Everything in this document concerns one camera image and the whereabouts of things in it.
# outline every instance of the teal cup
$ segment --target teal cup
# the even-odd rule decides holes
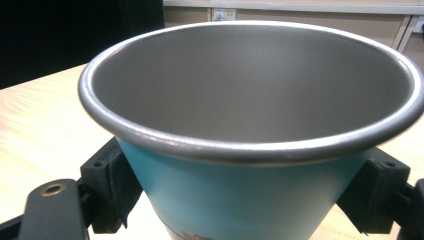
[[[424,109],[422,76],[367,38],[200,23],[123,41],[83,71],[174,239],[308,239],[362,165]]]

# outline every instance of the teal cup exterior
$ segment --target teal cup exterior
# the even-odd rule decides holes
[[[422,74],[367,38],[201,23],[100,53],[81,102],[174,239],[308,239],[368,159],[424,109]]]

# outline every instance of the power outlet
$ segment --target power outlet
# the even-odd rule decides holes
[[[423,25],[424,25],[424,16],[421,16],[418,18],[417,24],[415,24],[414,30],[412,32],[415,33],[422,33],[423,31]]]
[[[236,10],[228,8],[214,8],[212,10],[212,21],[234,21],[236,20]]]

